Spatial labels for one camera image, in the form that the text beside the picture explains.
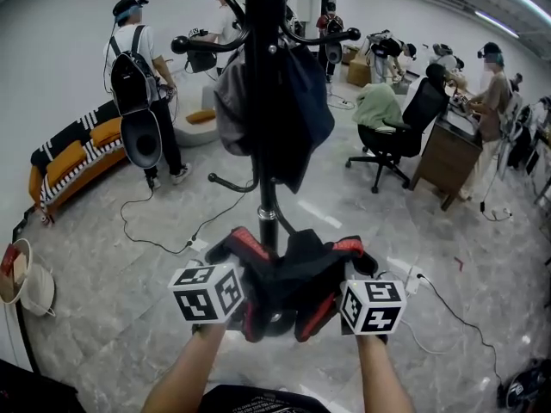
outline light green shirt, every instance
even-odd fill
[[[394,129],[385,126],[383,120],[394,124],[404,123],[396,95],[386,83],[367,84],[356,98],[356,102],[358,109],[352,120],[357,124],[374,130],[388,129],[391,132]]]

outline speaker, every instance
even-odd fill
[[[128,159],[141,169],[154,167],[163,154],[157,118],[150,110],[124,115],[121,139]]]
[[[325,53],[327,54],[327,61],[332,65],[338,65],[343,61],[343,46],[340,43],[325,45]]]

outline office chair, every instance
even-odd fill
[[[393,124],[383,121],[386,126],[396,129],[394,133],[377,132],[366,126],[358,125],[358,133],[363,144],[363,151],[371,150],[375,156],[349,157],[345,167],[350,168],[352,161],[377,163],[377,177],[371,193],[379,193],[379,179],[383,167],[391,169],[403,179],[402,187],[409,188],[410,178],[397,166],[401,157],[415,157],[421,152],[421,136],[424,129],[448,106],[449,96],[444,88],[435,87],[425,78],[402,114],[404,124]]]

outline marble floor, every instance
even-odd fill
[[[353,100],[358,88],[334,83],[333,91]],[[454,310],[478,324],[495,345],[503,378],[522,370],[530,358],[547,355],[551,324],[543,306],[549,272],[543,263],[551,246],[535,223],[522,179],[514,175],[492,189],[487,206],[513,212],[501,223],[486,220],[476,201],[455,203],[444,213],[431,185],[420,182],[413,192],[403,190],[388,171],[381,192],[373,195],[375,167],[344,167],[347,157],[362,151],[351,112],[334,109],[334,114],[335,131],[314,153],[300,192],[279,187],[291,223],[313,228],[325,241],[357,234],[381,268],[398,276],[404,277],[402,268],[419,266]],[[240,184],[251,178],[250,161],[229,156],[219,142],[185,150],[183,156],[194,165],[183,184],[171,186],[164,169],[164,185],[153,198],[125,209],[134,237],[180,249],[203,220],[238,198],[208,182],[208,173]],[[412,175],[417,163],[418,157],[403,159],[400,167]],[[191,326],[166,287],[174,269],[198,254],[187,250],[173,256],[132,243],[122,231],[121,205],[147,196],[142,173],[123,164],[68,203],[53,227],[42,227],[34,215],[23,232],[53,271],[57,289],[57,317],[26,316],[37,361],[45,375],[74,385],[89,413],[139,411],[190,337]],[[316,217],[299,201],[342,226]],[[257,234],[258,202],[258,192],[246,195],[199,238],[212,245],[237,225]],[[280,245],[284,250],[283,231]],[[456,258],[464,263],[462,270]],[[463,329],[426,286],[409,299],[405,320],[426,348],[449,351],[427,354],[404,324],[391,336],[390,355],[417,411],[497,410],[492,351],[475,331]],[[228,332],[210,379],[211,385],[221,382],[285,387],[319,398],[333,412],[362,411],[356,343],[339,335],[336,318],[305,344],[291,336],[249,344]]]

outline black coat rack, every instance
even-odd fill
[[[275,105],[277,100],[276,85],[278,70],[276,67],[276,52],[278,47],[279,28],[288,38],[307,46],[325,45],[344,40],[359,40],[360,31],[350,28],[346,32],[330,34],[323,38],[306,39],[294,34],[288,27],[285,19],[287,0],[245,0],[244,12],[236,0],[226,0],[228,6],[235,13],[241,33],[230,44],[219,45],[204,41],[189,40],[178,37],[172,43],[174,53],[188,51],[200,52],[230,52],[245,44],[245,63],[248,100],[248,122],[256,137],[256,149],[251,156],[253,182],[249,187],[240,187],[222,179],[214,173],[208,175],[210,182],[216,182],[238,193],[253,191],[260,184],[260,207],[258,218],[260,221],[260,238],[262,244],[277,250],[278,222],[289,233],[294,229],[285,219],[280,210],[276,197],[276,184],[271,174],[270,166],[265,163],[266,146],[264,138],[268,132],[267,124],[277,121],[272,110],[265,106]]]

